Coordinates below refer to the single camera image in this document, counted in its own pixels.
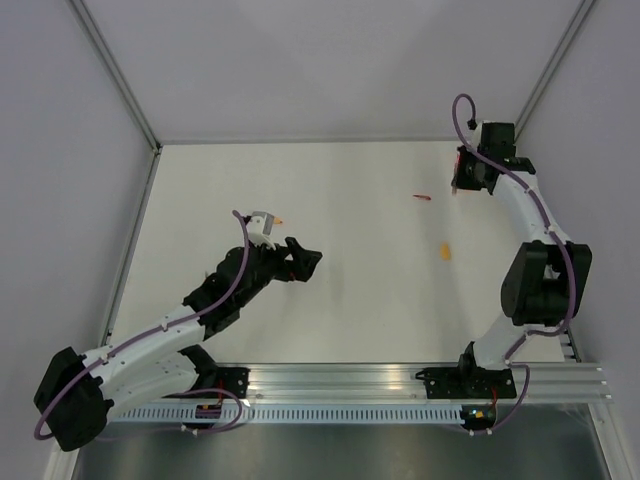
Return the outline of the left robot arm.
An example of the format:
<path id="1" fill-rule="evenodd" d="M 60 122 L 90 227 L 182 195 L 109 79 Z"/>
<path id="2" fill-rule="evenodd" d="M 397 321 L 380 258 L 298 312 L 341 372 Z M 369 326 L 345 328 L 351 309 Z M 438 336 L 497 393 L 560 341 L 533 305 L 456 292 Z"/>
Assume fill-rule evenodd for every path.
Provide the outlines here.
<path id="1" fill-rule="evenodd" d="M 240 317 L 271 282 L 306 282 L 323 255 L 293 238 L 269 247 L 252 243 L 227 252 L 213 273 L 157 325 L 115 344 L 56 353 L 34 395 L 42 418 L 38 440 L 62 451 L 96 439 L 109 422 L 146 403 L 190 392 L 219 395 L 219 367 L 202 344 Z"/>

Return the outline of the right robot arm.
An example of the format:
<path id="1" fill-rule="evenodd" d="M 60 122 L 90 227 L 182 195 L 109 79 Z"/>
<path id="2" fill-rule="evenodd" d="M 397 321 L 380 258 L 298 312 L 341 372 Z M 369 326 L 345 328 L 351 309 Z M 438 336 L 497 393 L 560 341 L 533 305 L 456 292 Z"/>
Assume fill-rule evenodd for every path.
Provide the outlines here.
<path id="1" fill-rule="evenodd" d="M 566 330 L 578 312 L 592 252 L 588 245 L 573 242 L 551 214 L 532 162 L 516 155 L 515 126 L 471 125 L 471 144 L 458 148 L 452 189 L 487 191 L 507 208 L 521 240 L 501 284 L 502 314 L 467 348 L 473 362 L 455 373 L 459 391 L 476 397 L 492 384 L 489 370 L 506 369 L 530 337 Z"/>

